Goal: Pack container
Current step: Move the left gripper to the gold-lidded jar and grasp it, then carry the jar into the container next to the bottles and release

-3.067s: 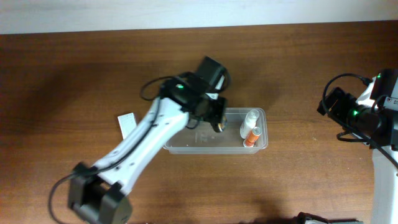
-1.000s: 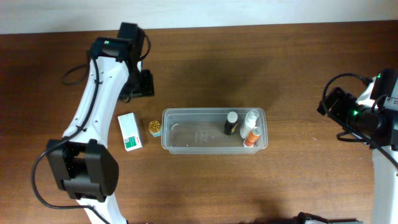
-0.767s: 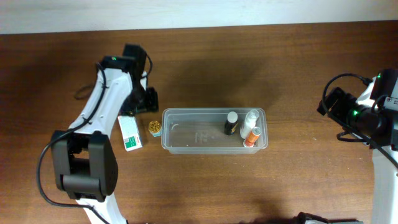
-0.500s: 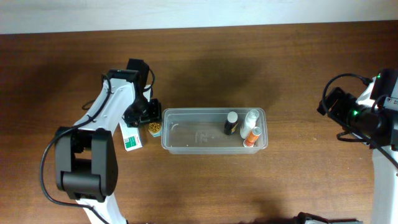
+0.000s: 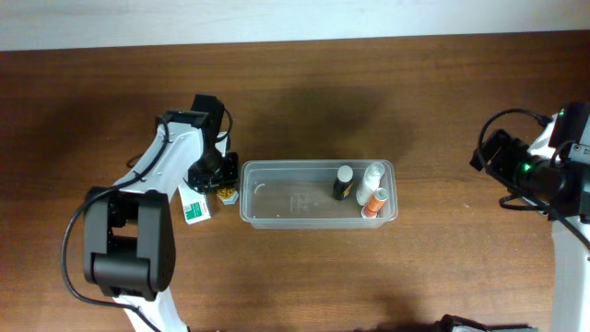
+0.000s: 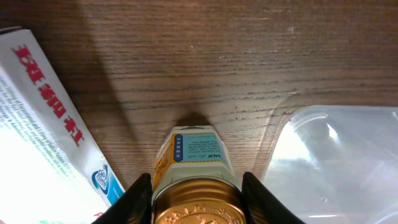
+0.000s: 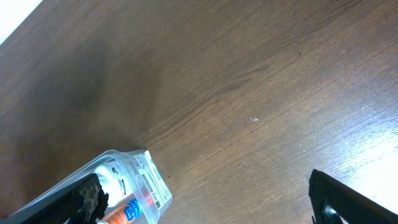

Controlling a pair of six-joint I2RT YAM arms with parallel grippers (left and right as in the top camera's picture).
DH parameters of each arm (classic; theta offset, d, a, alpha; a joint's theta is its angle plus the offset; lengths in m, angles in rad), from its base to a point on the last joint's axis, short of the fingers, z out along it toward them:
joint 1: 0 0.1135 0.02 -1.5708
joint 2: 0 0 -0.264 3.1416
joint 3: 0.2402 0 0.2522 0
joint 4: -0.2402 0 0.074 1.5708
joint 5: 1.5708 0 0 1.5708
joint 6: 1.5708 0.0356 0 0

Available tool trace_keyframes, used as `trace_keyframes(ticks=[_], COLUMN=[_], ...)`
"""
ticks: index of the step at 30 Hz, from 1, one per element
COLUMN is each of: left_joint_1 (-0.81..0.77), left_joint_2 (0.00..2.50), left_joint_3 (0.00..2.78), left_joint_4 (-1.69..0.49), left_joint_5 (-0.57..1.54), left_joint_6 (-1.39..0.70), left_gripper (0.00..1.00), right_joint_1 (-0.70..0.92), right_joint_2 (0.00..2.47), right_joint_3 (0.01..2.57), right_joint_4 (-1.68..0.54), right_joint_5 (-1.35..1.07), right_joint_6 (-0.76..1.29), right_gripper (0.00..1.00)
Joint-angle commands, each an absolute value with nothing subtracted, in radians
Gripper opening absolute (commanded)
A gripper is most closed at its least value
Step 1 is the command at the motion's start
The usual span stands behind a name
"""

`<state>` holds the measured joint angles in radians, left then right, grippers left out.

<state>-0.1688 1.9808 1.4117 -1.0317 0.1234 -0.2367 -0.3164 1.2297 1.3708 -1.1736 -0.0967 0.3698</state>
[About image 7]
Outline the white green Panadol box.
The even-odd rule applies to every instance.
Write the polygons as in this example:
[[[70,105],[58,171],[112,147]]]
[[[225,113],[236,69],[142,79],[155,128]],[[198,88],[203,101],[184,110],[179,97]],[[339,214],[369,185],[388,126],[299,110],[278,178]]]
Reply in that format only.
[[[148,150],[136,150],[128,153],[132,160],[135,175],[140,175],[152,195],[148,204],[155,204],[158,210],[165,210],[172,203],[172,193],[159,173]]]

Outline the white squeeze bottle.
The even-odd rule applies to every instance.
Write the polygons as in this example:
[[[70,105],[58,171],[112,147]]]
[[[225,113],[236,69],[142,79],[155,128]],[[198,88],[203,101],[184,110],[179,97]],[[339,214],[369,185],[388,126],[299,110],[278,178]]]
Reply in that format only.
[[[109,195],[108,206],[115,207],[132,194],[127,174],[118,162],[107,162],[98,166],[94,173],[98,176],[104,193]]]

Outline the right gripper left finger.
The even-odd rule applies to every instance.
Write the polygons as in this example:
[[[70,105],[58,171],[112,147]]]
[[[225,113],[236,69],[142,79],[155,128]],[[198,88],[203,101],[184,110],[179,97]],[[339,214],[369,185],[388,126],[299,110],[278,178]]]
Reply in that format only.
[[[105,216],[109,195],[96,174],[87,175],[1,220],[1,224],[86,224]]]

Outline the orange tube white cap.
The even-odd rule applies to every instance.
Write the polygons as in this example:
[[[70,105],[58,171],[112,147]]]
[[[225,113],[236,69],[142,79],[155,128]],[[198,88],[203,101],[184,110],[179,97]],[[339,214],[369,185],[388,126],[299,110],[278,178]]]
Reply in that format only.
[[[132,224],[141,215],[142,207],[138,199],[133,198],[98,221],[98,224]]]

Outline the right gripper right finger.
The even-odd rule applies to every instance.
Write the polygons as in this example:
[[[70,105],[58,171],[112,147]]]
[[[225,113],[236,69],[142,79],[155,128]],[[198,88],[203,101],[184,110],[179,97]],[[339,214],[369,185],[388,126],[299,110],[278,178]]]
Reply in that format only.
[[[313,224],[397,223],[397,214],[316,169],[310,175],[308,195]]]

